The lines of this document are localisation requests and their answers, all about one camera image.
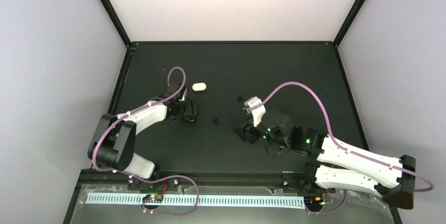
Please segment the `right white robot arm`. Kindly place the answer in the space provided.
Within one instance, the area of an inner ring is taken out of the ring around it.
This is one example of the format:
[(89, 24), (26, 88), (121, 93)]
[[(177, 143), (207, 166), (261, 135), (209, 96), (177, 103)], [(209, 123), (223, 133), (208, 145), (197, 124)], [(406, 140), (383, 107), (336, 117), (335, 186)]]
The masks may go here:
[(296, 126), (289, 116), (271, 110), (251, 116), (233, 132), (254, 144), (265, 140), (308, 159), (300, 176), (307, 192), (339, 188), (365, 192), (385, 203), (411, 210), (414, 207), (416, 159), (403, 155), (387, 157), (347, 144), (320, 131)]

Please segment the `white earbud charging case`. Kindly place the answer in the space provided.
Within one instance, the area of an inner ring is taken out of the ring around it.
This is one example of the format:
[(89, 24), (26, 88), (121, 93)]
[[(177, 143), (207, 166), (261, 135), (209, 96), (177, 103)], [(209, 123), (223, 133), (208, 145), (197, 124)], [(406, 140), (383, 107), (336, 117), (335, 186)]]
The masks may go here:
[(206, 90), (207, 85), (205, 83), (194, 83), (192, 84), (192, 90), (195, 92), (201, 92)]

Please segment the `black earbud charging case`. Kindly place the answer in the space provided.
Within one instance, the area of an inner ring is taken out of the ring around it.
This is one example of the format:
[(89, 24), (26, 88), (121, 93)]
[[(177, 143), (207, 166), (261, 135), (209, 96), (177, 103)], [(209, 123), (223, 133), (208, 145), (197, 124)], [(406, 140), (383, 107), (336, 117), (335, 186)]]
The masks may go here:
[(193, 123), (196, 121), (196, 117), (195, 116), (185, 116), (183, 117), (183, 120), (189, 123)]

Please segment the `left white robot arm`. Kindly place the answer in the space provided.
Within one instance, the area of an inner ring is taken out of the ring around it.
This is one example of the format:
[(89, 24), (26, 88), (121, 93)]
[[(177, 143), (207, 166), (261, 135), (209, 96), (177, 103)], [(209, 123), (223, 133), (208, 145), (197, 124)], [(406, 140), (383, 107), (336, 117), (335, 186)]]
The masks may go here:
[(197, 117), (198, 106), (194, 100), (188, 100), (187, 88), (182, 84), (172, 84), (166, 92), (134, 110), (102, 115), (87, 157), (95, 169), (120, 171), (149, 179), (156, 165), (135, 152), (136, 136), (162, 121), (181, 119), (193, 122)]

